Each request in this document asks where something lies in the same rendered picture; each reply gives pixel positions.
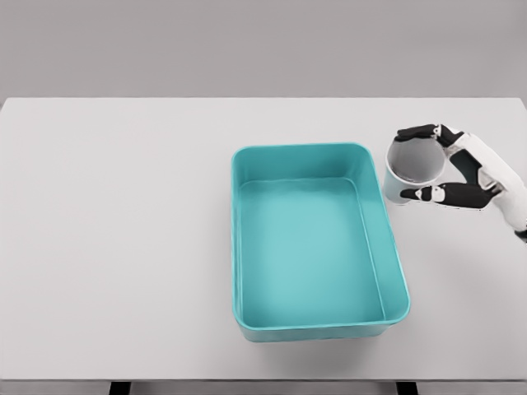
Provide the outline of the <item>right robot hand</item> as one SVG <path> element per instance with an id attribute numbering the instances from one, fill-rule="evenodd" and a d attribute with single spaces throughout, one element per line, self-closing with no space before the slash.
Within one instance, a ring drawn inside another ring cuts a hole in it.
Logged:
<path id="1" fill-rule="evenodd" d="M 476 135 L 442 123 L 400 129 L 396 142 L 431 139 L 439 143 L 446 159 L 465 181 L 404 189 L 400 196 L 443 206 L 482 209 L 503 193 L 517 192 L 524 186 L 520 176 Z"/>

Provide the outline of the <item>white paper cup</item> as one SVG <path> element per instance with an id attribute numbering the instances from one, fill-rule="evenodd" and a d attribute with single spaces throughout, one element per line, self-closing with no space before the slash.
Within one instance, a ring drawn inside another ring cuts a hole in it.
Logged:
<path id="1" fill-rule="evenodd" d="M 433 184 L 445 168 L 445 153 L 434 139 L 393 140 L 385 156 L 385 196 L 395 204 L 406 204 L 404 189 Z"/>

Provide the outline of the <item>teal rectangular basket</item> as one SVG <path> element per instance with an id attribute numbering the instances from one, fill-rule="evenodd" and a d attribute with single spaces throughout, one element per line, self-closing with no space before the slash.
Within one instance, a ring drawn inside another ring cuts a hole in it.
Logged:
<path id="1" fill-rule="evenodd" d="M 371 152 L 246 146 L 231 159 L 232 312 L 250 342 L 376 337 L 411 309 Z"/>

